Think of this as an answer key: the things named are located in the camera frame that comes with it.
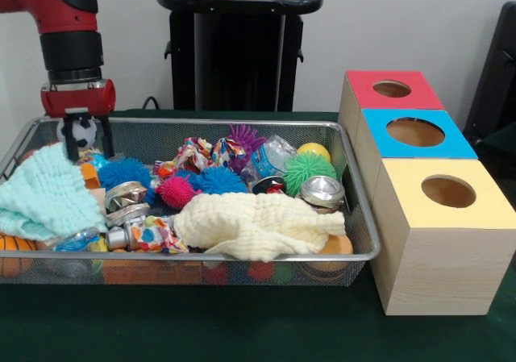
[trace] plastic bottle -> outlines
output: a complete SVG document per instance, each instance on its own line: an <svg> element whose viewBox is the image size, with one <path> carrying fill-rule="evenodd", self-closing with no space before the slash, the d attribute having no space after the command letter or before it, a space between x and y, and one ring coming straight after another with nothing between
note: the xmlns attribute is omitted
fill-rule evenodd
<svg viewBox="0 0 516 362"><path fill-rule="evenodd" d="M267 139L253 154L240 176L251 189L259 180L285 174L285 161L296 154L286 140L278 135Z"/></svg>

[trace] green spiky ball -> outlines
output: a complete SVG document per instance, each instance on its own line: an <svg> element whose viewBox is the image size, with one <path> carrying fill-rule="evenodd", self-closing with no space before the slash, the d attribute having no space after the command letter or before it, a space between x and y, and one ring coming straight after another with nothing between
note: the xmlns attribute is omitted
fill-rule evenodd
<svg viewBox="0 0 516 362"><path fill-rule="evenodd" d="M301 191L301 185L308 178L316 175L326 175L337 179L334 167L324 156L306 152L289 158L285 162L285 184L287 194L295 197Z"/></svg>

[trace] yellow box lid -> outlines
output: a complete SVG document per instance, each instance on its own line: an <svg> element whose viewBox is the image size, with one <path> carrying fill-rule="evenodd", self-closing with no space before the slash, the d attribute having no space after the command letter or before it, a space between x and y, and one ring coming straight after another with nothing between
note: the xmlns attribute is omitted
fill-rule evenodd
<svg viewBox="0 0 516 362"><path fill-rule="evenodd" d="M480 161L382 162L411 227L516 229L516 212Z"/></svg>

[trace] cream towel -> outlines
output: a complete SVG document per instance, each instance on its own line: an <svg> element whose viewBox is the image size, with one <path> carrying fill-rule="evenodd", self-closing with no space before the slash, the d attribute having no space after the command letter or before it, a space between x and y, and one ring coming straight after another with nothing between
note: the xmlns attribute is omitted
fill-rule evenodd
<svg viewBox="0 0 516 362"><path fill-rule="evenodd" d="M328 235L346 234L340 212L318 214L301 199L249 193L199 194L176 215L174 230L206 253L260 261L317 253Z"/></svg>

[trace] knitted cloth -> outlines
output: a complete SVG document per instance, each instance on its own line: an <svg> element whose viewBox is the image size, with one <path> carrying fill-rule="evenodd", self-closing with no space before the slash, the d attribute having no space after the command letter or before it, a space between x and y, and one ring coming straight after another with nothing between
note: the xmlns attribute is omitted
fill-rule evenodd
<svg viewBox="0 0 516 362"><path fill-rule="evenodd" d="M24 239L66 238L88 227L106 231L81 168L64 145L43 147L0 185L0 231Z"/></svg>
<svg viewBox="0 0 516 362"><path fill-rule="evenodd" d="M323 249L328 235L345 235L344 216L318 214L284 194L200 194L174 219L174 230L206 253L270 261L280 254Z"/></svg>

